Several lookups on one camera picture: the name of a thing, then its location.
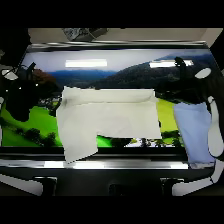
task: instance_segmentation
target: light blue fabric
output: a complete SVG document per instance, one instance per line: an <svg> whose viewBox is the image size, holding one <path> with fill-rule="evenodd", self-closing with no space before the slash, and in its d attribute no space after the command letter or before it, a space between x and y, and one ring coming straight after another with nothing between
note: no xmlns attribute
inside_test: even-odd
<svg viewBox="0 0 224 224"><path fill-rule="evenodd" d="M174 116L183 138L189 163L211 163L215 159L208 151L208 130L211 114L205 103L174 106Z"/></svg>

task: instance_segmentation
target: sky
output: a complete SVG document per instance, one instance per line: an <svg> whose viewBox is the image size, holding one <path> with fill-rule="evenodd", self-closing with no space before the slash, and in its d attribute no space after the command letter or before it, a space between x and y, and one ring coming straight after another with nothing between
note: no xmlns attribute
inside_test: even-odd
<svg viewBox="0 0 224 224"><path fill-rule="evenodd" d="M55 51L27 53L23 65L29 66L32 62L45 72L59 70L112 70L120 71L127 67L156 60L169 54L187 51L184 49L128 49L128 50L83 50L83 51ZM66 68L66 60L106 59L106 67L94 68Z"/></svg>

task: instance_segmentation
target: green grass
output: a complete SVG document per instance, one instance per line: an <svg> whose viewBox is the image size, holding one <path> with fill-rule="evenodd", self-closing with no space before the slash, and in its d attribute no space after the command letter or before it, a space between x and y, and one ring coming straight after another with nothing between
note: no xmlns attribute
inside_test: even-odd
<svg viewBox="0 0 224 224"><path fill-rule="evenodd" d="M161 132L178 130L173 115L173 103L160 99L157 103L158 117L162 124ZM40 130L40 134L46 137L50 132L56 133L56 145L62 146L58 136L57 120L49 115L47 109L41 107L33 107L30 111L30 119L26 122L15 120L10 113L5 109L5 105L1 110L1 117L15 127L23 128L25 131L31 128ZM165 143L171 144L172 138L165 139ZM97 137L98 147L112 147L111 142L107 138ZM20 135L15 134L12 130L3 129L2 146L37 146L35 143L26 140Z"/></svg>

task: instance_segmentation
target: white cloth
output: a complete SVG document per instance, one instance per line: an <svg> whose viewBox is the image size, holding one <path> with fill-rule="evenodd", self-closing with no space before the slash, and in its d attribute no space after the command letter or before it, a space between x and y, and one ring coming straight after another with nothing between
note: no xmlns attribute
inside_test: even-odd
<svg viewBox="0 0 224 224"><path fill-rule="evenodd" d="M211 114L205 103L174 106L174 115L183 138L189 163L212 163L214 158L208 150L208 130Z"/></svg>
<svg viewBox="0 0 224 224"><path fill-rule="evenodd" d="M97 135L161 139L154 90L65 87L56 111L68 163L97 152Z"/></svg>

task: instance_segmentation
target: landscape image on table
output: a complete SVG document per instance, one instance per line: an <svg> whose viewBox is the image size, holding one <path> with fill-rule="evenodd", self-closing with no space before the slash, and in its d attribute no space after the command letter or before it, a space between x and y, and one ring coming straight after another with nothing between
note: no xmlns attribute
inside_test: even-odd
<svg viewBox="0 0 224 224"><path fill-rule="evenodd" d="M66 66L68 61L101 60L99 67ZM163 66L156 62L172 62ZM22 64L36 63L40 69L56 79L57 85L95 89L155 89L158 118L162 139L119 139L98 136L98 147L180 147L183 146L173 106L179 102L200 103L192 88L166 89L166 84L181 79L191 80L197 72L211 68L219 73L217 64L208 49L134 49L85 50L27 53ZM2 146L62 146L58 136L56 117L50 111L57 105L61 92L54 97L40 99L30 110L29 120L15 120L2 105L0 122Z"/></svg>

